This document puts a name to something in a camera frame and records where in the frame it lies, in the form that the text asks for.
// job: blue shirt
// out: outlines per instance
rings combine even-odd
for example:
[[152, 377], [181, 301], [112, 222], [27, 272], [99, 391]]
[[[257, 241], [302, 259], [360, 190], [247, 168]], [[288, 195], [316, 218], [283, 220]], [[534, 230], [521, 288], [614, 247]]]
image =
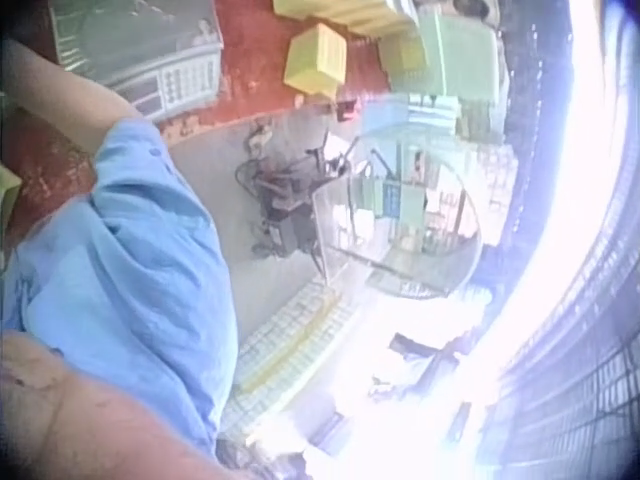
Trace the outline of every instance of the blue shirt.
[[213, 221], [145, 121], [114, 126], [95, 169], [93, 191], [13, 252], [3, 328], [58, 349], [212, 454], [238, 351]]

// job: skin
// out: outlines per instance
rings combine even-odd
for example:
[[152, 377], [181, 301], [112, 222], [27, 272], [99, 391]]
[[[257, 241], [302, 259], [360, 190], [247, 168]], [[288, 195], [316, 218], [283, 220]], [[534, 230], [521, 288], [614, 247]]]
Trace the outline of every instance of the skin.
[[[95, 153], [140, 114], [116, 93], [6, 41], [3, 90]], [[0, 420], [9, 454], [41, 479], [222, 480], [238, 477], [176, 437], [134, 398], [71, 369], [34, 338], [3, 332]]]

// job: red surface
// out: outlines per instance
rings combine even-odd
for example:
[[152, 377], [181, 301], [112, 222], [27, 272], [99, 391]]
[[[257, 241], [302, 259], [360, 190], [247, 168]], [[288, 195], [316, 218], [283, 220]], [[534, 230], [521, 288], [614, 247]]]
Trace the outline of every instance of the red surface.
[[[314, 20], [298, 22], [277, 17], [270, 0], [216, 0], [224, 38], [223, 81], [219, 101], [196, 113], [203, 125], [225, 125], [238, 120], [289, 110], [298, 92], [282, 83], [289, 42]], [[47, 58], [55, 57], [46, 6], [37, 13], [35, 34], [28, 42]], [[347, 80], [340, 99], [366, 98], [388, 91], [374, 44], [347, 34]], [[318, 99], [307, 99], [316, 103]], [[169, 122], [160, 125], [161, 130]], [[73, 149], [57, 132], [24, 112], [11, 115], [3, 160], [24, 180], [9, 226], [9, 243], [23, 237], [37, 219], [71, 196], [87, 191], [93, 172], [87, 157]]]

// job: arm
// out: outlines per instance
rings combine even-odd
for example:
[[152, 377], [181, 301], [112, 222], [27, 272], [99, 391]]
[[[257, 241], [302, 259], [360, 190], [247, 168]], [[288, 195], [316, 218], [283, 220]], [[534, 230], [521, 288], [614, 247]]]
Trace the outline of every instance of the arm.
[[35, 478], [244, 478], [184, 444], [133, 399], [73, 372], [27, 335], [5, 332], [2, 356], [2, 433], [11, 460]]
[[14, 40], [3, 45], [2, 90], [91, 154], [119, 120], [141, 117], [117, 93], [65, 71]]

